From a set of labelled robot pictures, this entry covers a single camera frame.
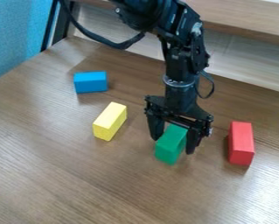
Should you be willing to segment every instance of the wooden table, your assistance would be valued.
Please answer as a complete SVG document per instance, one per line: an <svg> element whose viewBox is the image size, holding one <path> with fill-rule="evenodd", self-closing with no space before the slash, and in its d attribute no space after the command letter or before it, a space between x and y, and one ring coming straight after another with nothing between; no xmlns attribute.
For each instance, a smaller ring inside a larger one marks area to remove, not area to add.
<svg viewBox="0 0 279 224"><path fill-rule="evenodd" d="M108 71L110 89L76 95L73 73ZM0 223L279 223L279 93L214 77L200 105L214 132L168 166L153 157L143 96L161 94L164 64L79 38L0 79ZM109 143L91 124L111 102L129 119ZM226 160L232 120L250 121L249 168Z"/></svg>
<svg viewBox="0 0 279 224"><path fill-rule="evenodd" d="M109 0L73 0L113 9ZM183 0L205 28L279 45L279 0Z"/></svg>

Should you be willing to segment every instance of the blue block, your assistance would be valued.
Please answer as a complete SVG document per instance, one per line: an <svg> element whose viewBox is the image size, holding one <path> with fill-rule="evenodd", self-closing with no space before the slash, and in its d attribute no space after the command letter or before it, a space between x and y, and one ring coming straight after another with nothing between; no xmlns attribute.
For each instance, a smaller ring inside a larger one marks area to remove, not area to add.
<svg viewBox="0 0 279 224"><path fill-rule="evenodd" d="M108 90L107 73L105 71L76 73L73 77L73 83L77 94Z"/></svg>

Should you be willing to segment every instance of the wood grain surface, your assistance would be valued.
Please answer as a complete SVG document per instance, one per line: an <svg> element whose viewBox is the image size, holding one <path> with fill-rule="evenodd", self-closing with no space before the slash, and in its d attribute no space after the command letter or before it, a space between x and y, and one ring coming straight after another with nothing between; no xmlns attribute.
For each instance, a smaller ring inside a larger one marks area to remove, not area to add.
<svg viewBox="0 0 279 224"><path fill-rule="evenodd" d="M73 73L101 69L109 91L76 95ZM279 223L279 93L215 76L216 94L199 102L213 136L168 166L143 114L163 72L162 61L69 38L0 78L0 223ZM107 143L91 125L112 101L129 119ZM232 120L254 125L249 168L226 160Z"/></svg>
<svg viewBox="0 0 279 224"><path fill-rule="evenodd" d="M74 0L114 9L108 0ZM279 44L278 0L184 0L205 22L205 27Z"/></svg>
<svg viewBox="0 0 279 224"><path fill-rule="evenodd" d="M82 25L115 42L136 35L112 11L87 4L75 10ZM86 39L73 26L70 33ZM279 91L279 45L209 30L206 30L205 40L211 55L208 73ZM163 60L160 42L149 33L128 51Z"/></svg>

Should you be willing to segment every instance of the red block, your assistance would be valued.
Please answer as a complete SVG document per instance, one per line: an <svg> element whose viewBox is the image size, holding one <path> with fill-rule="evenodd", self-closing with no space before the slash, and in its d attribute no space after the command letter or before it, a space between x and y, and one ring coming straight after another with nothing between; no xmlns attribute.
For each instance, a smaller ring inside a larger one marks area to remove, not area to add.
<svg viewBox="0 0 279 224"><path fill-rule="evenodd" d="M251 123L232 122L228 143L228 159L231 164L251 165L255 155L255 140Z"/></svg>

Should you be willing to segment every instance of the black cable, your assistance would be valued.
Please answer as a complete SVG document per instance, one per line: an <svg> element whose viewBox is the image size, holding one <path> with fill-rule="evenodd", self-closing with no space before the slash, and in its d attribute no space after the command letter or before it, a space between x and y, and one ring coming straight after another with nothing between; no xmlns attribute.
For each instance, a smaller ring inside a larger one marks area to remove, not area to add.
<svg viewBox="0 0 279 224"><path fill-rule="evenodd" d="M97 42L100 42L104 45L107 46L111 46L114 47L116 49L120 49L120 50L125 50L128 49L130 46L134 45L136 42L138 42L139 40L141 40L142 38L144 38L145 33L144 32L140 32L138 33L134 38L131 38L127 41L121 42L121 43L115 43L112 42L96 33L93 33L91 31L89 31L88 29L86 29L85 27L83 27L81 24L79 24L73 17L72 13L70 12L70 10L68 9L65 0L59 0L60 4L62 5L64 11L66 12L69 20L73 23L73 25L81 32L83 33L85 36L87 36L90 39L93 39Z"/></svg>
<svg viewBox="0 0 279 224"><path fill-rule="evenodd" d="M210 98L210 97L213 95L213 93L215 92L215 82L214 82L214 79L212 78L212 76L211 76L210 74L206 73L205 71L202 71L202 72L201 72L201 75L204 76L207 80L209 80L209 81L211 82L211 84L212 84L212 90L211 90L211 92L210 92L207 96L202 96L202 95L200 94L200 92L199 92L199 90L198 90L196 84L194 85L195 91L196 91L197 95L198 95L201 99L204 99L204 100L205 100L205 99Z"/></svg>

